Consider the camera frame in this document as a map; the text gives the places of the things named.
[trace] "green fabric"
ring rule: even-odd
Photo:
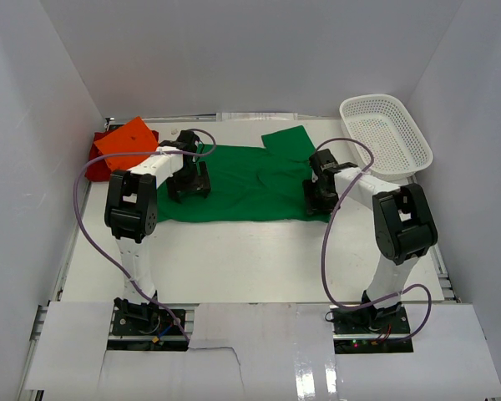
[[[306,161],[295,162],[285,157],[298,155],[302,158],[300,146],[305,143],[306,160],[314,151],[313,145],[307,146],[310,140],[306,142],[297,132],[294,141],[291,137],[286,139],[285,131],[279,133],[285,141],[285,151],[281,141],[275,138],[276,134],[265,135],[267,149],[218,145],[215,152],[205,158],[210,174],[210,195],[206,199],[188,195],[178,204],[169,199],[163,184],[158,189],[158,221],[327,221],[328,216],[306,215],[302,181],[311,178],[309,165]]]

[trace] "white basket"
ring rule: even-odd
[[[387,94],[350,98],[340,105],[340,115],[343,134],[359,140],[375,155],[372,175],[399,180],[433,162],[433,152],[399,99]],[[364,149],[349,147],[360,165],[369,162]]]

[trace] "robotic arm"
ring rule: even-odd
[[[330,150],[310,158],[311,180],[303,182],[306,209],[310,214],[330,213],[341,194],[361,172],[353,163],[338,164]],[[438,233],[423,189],[418,184],[397,185],[364,175],[349,197],[373,211],[375,238],[381,252],[372,283],[362,303],[400,292],[410,272]],[[401,307],[399,295],[368,308],[370,323],[392,316]]]
[[[123,267],[149,297],[155,294],[150,273],[149,235],[158,221],[158,188],[167,181],[169,197],[180,202],[180,195],[210,193],[210,178],[204,161],[190,155],[167,155],[163,152],[183,150],[196,153],[199,137],[181,131],[176,141],[163,141],[158,151],[129,170],[116,170],[109,178],[104,221],[117,240]],[[129,280],[124,280],[124,299],[140,304],[144,299]]]

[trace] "thin gray wire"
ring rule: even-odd
[[[360,142],[358,140],[351,139],[351,138],[332,138],[331,140],[326,140],[325,142],[323,142],[322,144],[317,146],[316,151],[318,151],[324,145],[326,145],[330,142],[337,141],[337,140],[345,141],[345,142],[352,142],[353,144],[361,146],[369,154],[370,160],[369,160],[369,163],[367,163],[367,165],[362,168],[362,171],[360,171],[360,173],[358,173],[358,175],[354,178],[354,180],[351,181],[351,183],[347,186],[347,188],[340,195],[338,202],[336,203],[336,205],[334,206],[334,209],[332,210],[331,219],[328,221],[328,224],[326,225],[325,235],[323,237],[323,244],[321,247],[321,281],[323,284],[323,289],[325,290],[325,294],[328,297],[328,299],[334,305],[336,305],[337,307],[339,307],[340,309],[342,309],[344,311],[351,311],[352,312],[352,311],[358,311],[360,309],[364,309],[366,307],[373,306],[376,303],[386,301],[387,299],[390,299],[390,298],[393,298],[396,296],[400,296],[402,294],[406,294],[407,292],[411,291],[414,288],[422,288],[427,293],[427,299],[428,299],[427,313],[425,314],[425,318],[423,319],[423,321],[421,322],[419,327],[416,330],[414,330],[413,332],[411,332],[410,334],[408,334],[406,337],[389,340],[389,341],[394,341],[394,342],[407,341],[422,331],[422,329],[425,327],[425,324],[427,324],[428,318],[431,314],[431,310],[433,307],[433,297],[431,296],[431,292],[423,284],[412,284],[411,286],[403,289],[400,292],[394,292],[392,294],[385,295],[384,297],[380,297],[380,298],[375,299],[374,301],[371,301],[371,302],[366,302],[366,303],[356,305],[356,306],[349,306],[345,303],[341,303],[339,301],[336,301],[334,299],[334,297],[332,296],[330,289],[328,288],[328,284],[326,283],[326,244],[328,243],[328,237],[331,234],[331,228],[332,228],[332,223],[334,221],[334,218],[336,217],[336,214],[340,210],[340,206],[342,205],[342,202],[345,200],[345,198],[347,197],[347,195],[349,194],[351,189],[358,182],[358,180],[360,180],[362,178],[362,176],[371,168],[373,163],[375,163],[375,156],[373,155],[371,150],[367,146],[365,146],[362,142]]]
[[[163,153],[165,155],[189,155],[189,156],[199,156],[199,157],[204,157],[204,156],[211,155],[213,153],[213,151],[215,150],[215,148],[217,147],[217,143],[215,142],[215,138],[213,137],[213,135],[210,134],[207,131],[204,131],[203,129],[192,128],[190,130],[191,131],[195,131],[195,132],[201,132],[202,134],[205,134],[205,135],[209,136],[210,139],[211,139],[211,141],[212,141],[212,143],[213,143],[212,148],[210,150],[208,150],[204,154],[192,153],[192,152],[187,152],[187,151],[184,151],[184,150],[170,150],[170,151],[163,152]],[[147,294],[145,294],[143,292],[143,290],[139,287],[139,285],[137,284],[137,282],[135,282],[135,280],[132,278],[132,276],[130,275],[130,273],[128,273],[128,271],[118,261],[116,261],[115,259],[113,259],[113,257],[111,257],[104,249],[102,249],[94,241],[94,239],[91,237],[91,235],[85,229],[84,222],[82,221],[82,215],[80,213],[79,204],[78,204],[78,184],[79,184],[80,180],[82,180],[82,178],[84,177],[85,171],[91,165],[93,165],[94,163],[97,163],[97,162],[99,162],[101,160],[108,159],[109,157],[116,157],[116,156],[151,156],[151,155],[161,155],[161,154],[162,154],[161,152],[156,152],[156,151],[155,152],[113,153],[113,154],[110,154],[110,155],[102,155],[102,156],[99,156],[99,157],[95,157],[94,159],[92,159],[91,161],[89,161],[88,163],[86,163],[82,167],[80,173],[76,177],[76,180],[74,180],[74,184],[73,184],[73,208],[74,208],[74,215],[76,216],[76,221],[78,222],[78,227],[81,230],[81,232],[83,233],[83,236],[85,236],[85,239],[88,241],[88,243],[91,244],[91,246],[93,246],[93,248],[96,249],[100,253],[100,255],[102,255],[103,257],[105,257],[106,259],[108,259],[111,263],[113,263],[126,276],[126,278],[130,281],[130,283],[132,284],[132,286],[135,288],[135,291],[137,291],[137,293],[141,297],[143,297],[145,300],[147,300],[149,302],[152,302],[153,304],[155,304],[158,307],[161,307],[165,311],[167,311],[167,313],[173,318],[176,326],[178,326],[178,329],[182,332],[182,335],[184,336],[185,340],[187,342],[189,342],[190,341],[189,336],[185,332],[184,328],[180,324],[180,320],[175,316],[175,314],[173,313],[173,311],[171,311],[170,308],[167,307],[166,305],[164,305],[163,303],[161,303],[158,300],[153,299],[153,298],[149,297]]]

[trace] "basket rim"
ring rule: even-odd
[[[420,166],[416,166],[414,168],[408,169],[408,170],[382,170],[382,169],[378,169],[378,168],[373,167],[373,166],[371,167],[370,170],[375,171],[376,173],[381,174],[381,175],[404,175],[404,174],[414,174],[417,171],[424,170],[427,167],[429,167],[432,164],[433,159],[434,159],[433,151],[431,150],[430,146],[428,145],[427,140],[423,136],[421,130],[419,129],[416,122],[414,121],[413,117],[410,115],[410,113],[408,113],[408,110],[405,107],[405,105],[402,103],[402,101],[394,96],[391,96],[390,94],[364,94],[362,96],[355,96],[353,98],[343,100],[342,103],[340,104],[340,107],[339,107],[340,116],[342,117],[342,126],[345,127],[345,129],[343,129],[343,130],[346,131],[343,134],[347,135],[349,138],[355,139],[352,137],[351,131],[349,130],[349,128],[347,127],[347,124],[345,122],[346,118],[343,115],[343,108],[347,104],[352,103],[353,101],[367,99],[367,98],[389,99],[392,103],[394,103],[400,109],[401,113],[403,113],[404,117],[407,119],[407,122],[410,124],[410,126],[413,128],[415,135],[417,136],[417,138],[421,142],[422,147],[425,149],[425,151],[427,153],[427,160],[425,161],[425,163],[423,163]],[[364,154],[361,152],[360,147],[356,144],[351,144],[351,145],[354,146],[354,148],[357,150],[357,153],[360,156],[360,158],[365,161],[366,158],[364,157]]]

